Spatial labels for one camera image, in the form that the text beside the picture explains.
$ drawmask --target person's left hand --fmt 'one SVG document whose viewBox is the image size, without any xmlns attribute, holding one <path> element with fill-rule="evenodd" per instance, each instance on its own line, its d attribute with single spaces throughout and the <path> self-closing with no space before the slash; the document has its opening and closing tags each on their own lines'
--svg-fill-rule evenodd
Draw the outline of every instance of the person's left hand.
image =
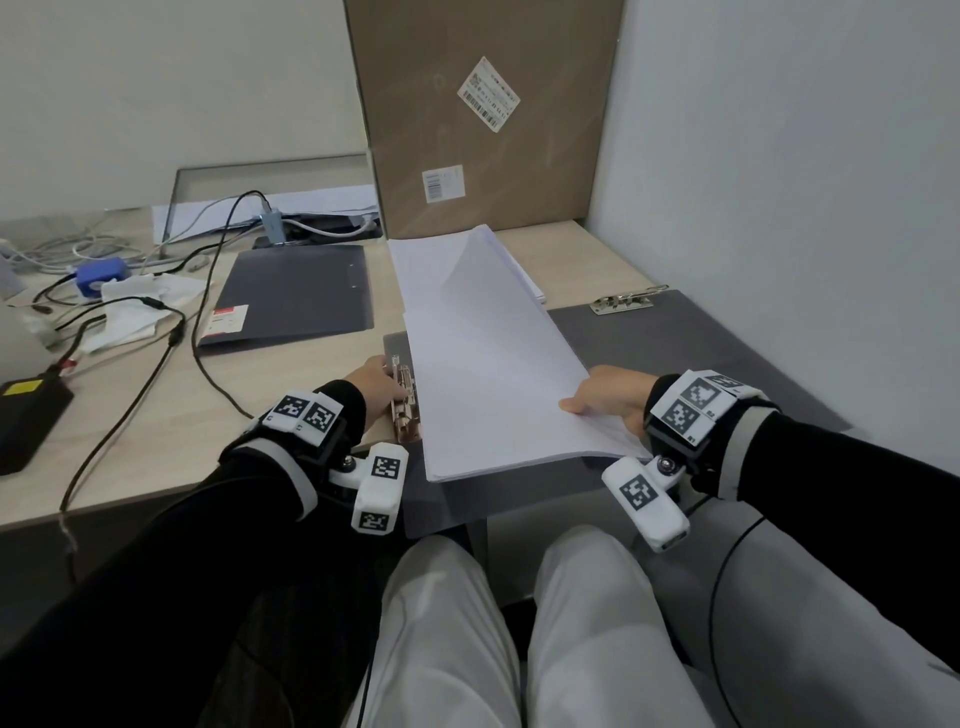
<svg viewBox="0 0 960 728">
<path fill-rule="evenodd" d="M 359 369 L 344 377 L 346 381 L 360 390 L 367 403 L 367 423 L 364 432 L 373 427 L 373 423 L 387 411 L 390 402 L 402 400 L 407 390 L 386 372 L 387 357 L 371 356 Z"/>
</svg>

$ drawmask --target person's right hand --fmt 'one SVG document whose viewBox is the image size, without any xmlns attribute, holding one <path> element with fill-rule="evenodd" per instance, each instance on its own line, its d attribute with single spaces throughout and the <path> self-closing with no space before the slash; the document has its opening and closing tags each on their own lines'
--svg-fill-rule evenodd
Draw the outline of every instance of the person's right hand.
<svg viewBox="0 0 960 728">
<path fill-rule="evenodd" d="M 564 412 L 575 415 L 616 415 L 639 437 L 643 433 L 643 408 L 658 377 L 607 364 L 593 367 L 573 397 L 560 400 Z"/>
</svg>

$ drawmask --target barcode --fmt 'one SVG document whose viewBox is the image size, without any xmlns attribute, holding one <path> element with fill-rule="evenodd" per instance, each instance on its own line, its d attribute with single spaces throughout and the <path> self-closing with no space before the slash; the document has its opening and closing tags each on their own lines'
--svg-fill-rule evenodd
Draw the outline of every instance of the barcode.
<svg viewBox="0 0 960 728">
<path fill-rule="evenodd" d="M 498 118 L 496 118 L 495 116 L 493 116 L 493 115 L 490 114 L 490 113 L 487 113 L 487 112 L 484 110 L 484 108 L 483 108 L 482 106 L 480 106 L 480 102 L 477 101 L 476 99 L 474 99 L 472 96 L 470 96 L 470 92 L 469 92 L 469 91 L 464 90 L 464 98 L 467 99 L 467 103 L 468 103 L 468 104 L 470 104 L 472 107 L 474 107 L 475 109 L 477 109 L 477 113 L 480 114 L 481 116 L 483 116 L 484 120 L 486 120 L 487 123 L 489 123 L 489 124 L 491 125 L 491 127 L 495 127 L 497 124 L 500 123 L 500 120 L 499 120 Z"/>
<path fill-rule="evenodd" d="M 426 182 L 426 199 L 441 200 L 444 197 L 444 188 L 440 184 L 440 175 L 427 175 L 423 178 Z"/>
</svg>

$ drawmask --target white cable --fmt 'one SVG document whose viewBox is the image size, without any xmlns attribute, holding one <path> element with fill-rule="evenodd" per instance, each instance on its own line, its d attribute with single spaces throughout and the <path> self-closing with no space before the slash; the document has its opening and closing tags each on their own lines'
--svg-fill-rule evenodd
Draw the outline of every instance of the white cable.
<svg viewBox="0 0 960 728">
<path fill-rule="evenodd" d="M 370 228 L 373 227 L 373 216 L 372 216 L 372 215 L 364 215 L 364 216 L 363 216 L 363 220 L 364 220 L 363 225 L 361 225 L 361 226 L 360 226 L 359 228 L 357 228 L 355 231 L 350 231 L 350 232 L 327 232 L 327 231 L 321 231 L 321 230 L 317 230 L 316 228 L 311 228 L 309 225 L 304 225 L 302 222 L 299 222 L 299 221 L 297 221 L 297 220 L 287 220 L 287 219 L 284 219 L 284 220 L 283 220 L 283 224 L 284 224 L 284 225 L 292 225 L 292 226 L 294 226 L 295 228 L 301 228 L 302 230 L 306 230 L 306 231 L 310 231 L 310 232 L 315 232 L 317 235 L 322 235 L 323 237 L 353 237 L 354 235 L 359 235 L 361 232 L 366 232 L 366 231 L 368 231 Z"/>
</svg>

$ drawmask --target leg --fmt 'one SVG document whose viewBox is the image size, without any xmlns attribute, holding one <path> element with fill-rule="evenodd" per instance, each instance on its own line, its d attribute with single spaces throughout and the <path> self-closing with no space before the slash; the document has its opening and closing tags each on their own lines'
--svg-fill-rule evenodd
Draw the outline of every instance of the leg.
<svg viewBox="0 0 960 728">
<path fill-rule="evenodd" d="M 516 648 L 487 577 L 442 536 L 400 559 L 383 595 L 365 726 L 520 725 Z M 354 728 L 360 692 L 344 719 Z"/>
<path fill-rule="evenodd" d="M 712 726 L 667 637 L 650 581 L 616 539 L 567 531 L 534 591 L 528 717 L 550 726 Z"/>
</svg>

